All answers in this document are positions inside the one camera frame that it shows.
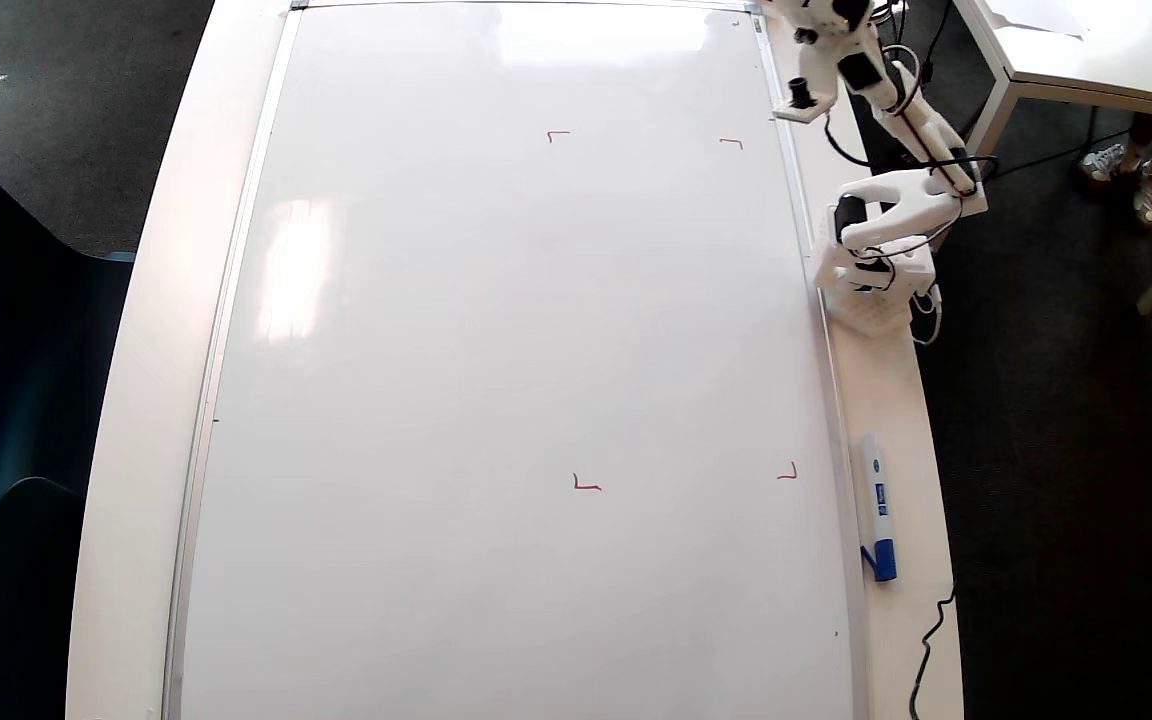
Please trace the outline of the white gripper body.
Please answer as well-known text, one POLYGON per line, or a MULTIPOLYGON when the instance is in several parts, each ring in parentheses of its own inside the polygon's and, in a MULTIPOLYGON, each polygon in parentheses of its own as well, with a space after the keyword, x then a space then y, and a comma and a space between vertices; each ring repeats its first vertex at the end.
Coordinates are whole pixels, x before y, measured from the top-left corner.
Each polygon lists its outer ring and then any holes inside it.
POLYGON ((881 58, 870 26, 872 1, 781 1, 794 28, 797 71, 808 91, 851 91, 881 83, 881 58))

